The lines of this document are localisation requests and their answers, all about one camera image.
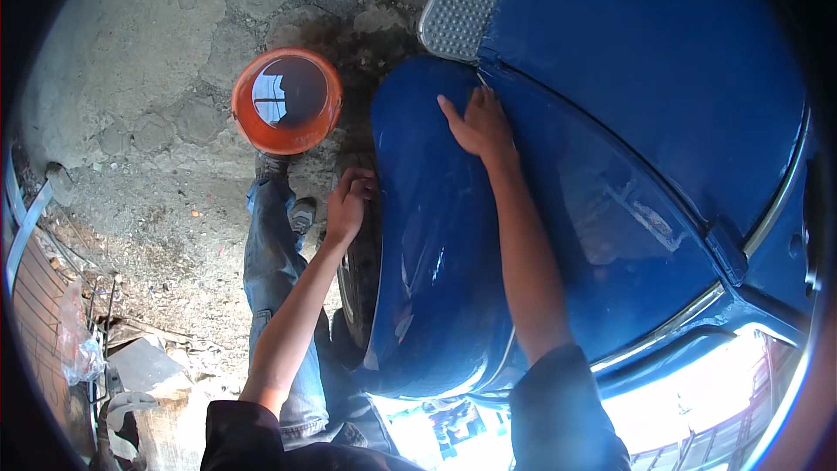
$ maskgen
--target orange bucket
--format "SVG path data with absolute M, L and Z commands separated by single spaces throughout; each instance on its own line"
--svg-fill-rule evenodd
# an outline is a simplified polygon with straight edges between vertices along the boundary
M 280 47 L 252 61 L 233 87 L 233 119 L 254 147 L 271 154 L 308 151 L 337 125 L 343 85 L 321 55 Z

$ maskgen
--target car body panel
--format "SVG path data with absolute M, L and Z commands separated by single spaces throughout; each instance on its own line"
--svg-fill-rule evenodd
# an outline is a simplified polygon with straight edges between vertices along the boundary
M 473 68 L 413 58 L 390 73 L 372 105 L 381 279 L 355 376 L 374 394 L 465 393 L 493 376 L 508 345 L 488 177 L 455 142 L 436 103 L 444 93 L 463 109 L 478 84 Z
M 509 116 L 605 396 L 753 322 L 804 341 L 804 174 L 762 247 L 745 251 L 805 127 L 800 71 L 764 1 L 497 0 L 477 69 Z M 462 111 L 477 69 L 408 59 L 372 105 L 382 264 L 353 374 L 373 394 L 502 403 L 527 370 L 487 176 L 435 102 L 443 93 Z
M 803 114 L 766 0 L 497 0 L 480 53 L 590 113 L 738 240 L 769 205 Z

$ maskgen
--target shoe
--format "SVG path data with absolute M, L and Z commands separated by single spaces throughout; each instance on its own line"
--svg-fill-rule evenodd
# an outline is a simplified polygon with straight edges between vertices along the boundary
M 294 203 L 288 213 L 288 221 L 290 222 L 290 230 L 294 232 L 297 240 L 308 233 L 315 218 L 316 199 L 313 196 L 300 198 Z
M 288 178 L 289 159 L 288 155 L 259 151 L 256 154 L 256 178 Z

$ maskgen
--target person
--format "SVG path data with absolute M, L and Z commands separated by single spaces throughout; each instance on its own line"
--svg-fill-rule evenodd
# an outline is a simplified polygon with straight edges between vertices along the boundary
M 555 256 L 495 93 L 475 89 L 464 116 L 444 97 L 438 101 L 456 141 L 485 165 L 497 203 L 503 283 L 530 362 L 510 393 L 517 468 L 630 469 L 573 339 Z M 254 311 L 249 376 L 237 402 L 209 405 L 201 468 L 417 469 L 398 456 L 369 399 L 329 363 L 328 350 L 318 358 L 313 340 L 323 335 L 322 305 L 360 229 L 364 200 L 377 189 L 374 173 L 349 170 L 340 179 L 328 197 L 325 239 L 306 266 L 298 251 L 314 208 L 294 204 L 286 164 L 283 170 L 266 156 L 260 164 L 248 194 L 245 251 Z

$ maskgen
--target plastic bag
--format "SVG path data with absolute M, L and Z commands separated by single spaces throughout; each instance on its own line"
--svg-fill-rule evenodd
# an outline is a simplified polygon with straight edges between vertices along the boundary
M 105 357 L 101 346 L 87 330 L 79 280 L 70 284 L 61 297 L 59 319 L 58 351 L 67 384 L 92 382 L 105 370 Z

